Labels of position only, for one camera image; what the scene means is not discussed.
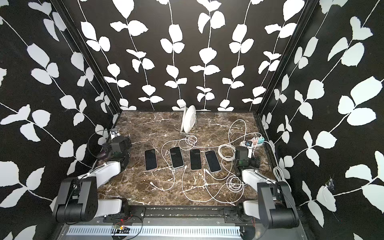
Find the black phone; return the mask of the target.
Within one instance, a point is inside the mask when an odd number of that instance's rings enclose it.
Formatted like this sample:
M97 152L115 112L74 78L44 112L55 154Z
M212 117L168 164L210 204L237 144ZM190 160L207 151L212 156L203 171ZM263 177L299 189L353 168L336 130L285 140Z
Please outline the black phone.
M158 167L155 149L145 151L145 166L146 171L155 170Z
M222 170L217 154L214 150L205 152L206 160L211 173L220 172Z
M172 166L174 169L184 166L184 159L180 147L170 148L170 155L172 160Z
M201 151L199 149L190 150L190 167L192 171L202 169Z

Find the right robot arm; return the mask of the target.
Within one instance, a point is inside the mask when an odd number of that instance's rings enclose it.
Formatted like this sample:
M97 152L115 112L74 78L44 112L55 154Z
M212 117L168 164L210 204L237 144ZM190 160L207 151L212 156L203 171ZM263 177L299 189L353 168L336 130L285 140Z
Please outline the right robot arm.
M242 203L243 212L260 220L266 229L296 228L300 218L290 186L282 178L272 180L257 170L257 146L255 141L243 141L235 148L235 175L258 194L257 200Z

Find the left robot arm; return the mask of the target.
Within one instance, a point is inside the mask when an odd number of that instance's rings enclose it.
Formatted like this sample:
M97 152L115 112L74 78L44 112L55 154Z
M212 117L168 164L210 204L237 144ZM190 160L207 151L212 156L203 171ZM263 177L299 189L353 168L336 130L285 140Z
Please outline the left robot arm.
M122 212L123 200L99 199L98 188L123 172L130 160L132 143L116 128L111 129L111 141L102 145L96 155L104 163L88 173L67 178L61 182L53 208L53 218L58 223L74 224L88 222L97 217L106 217Z

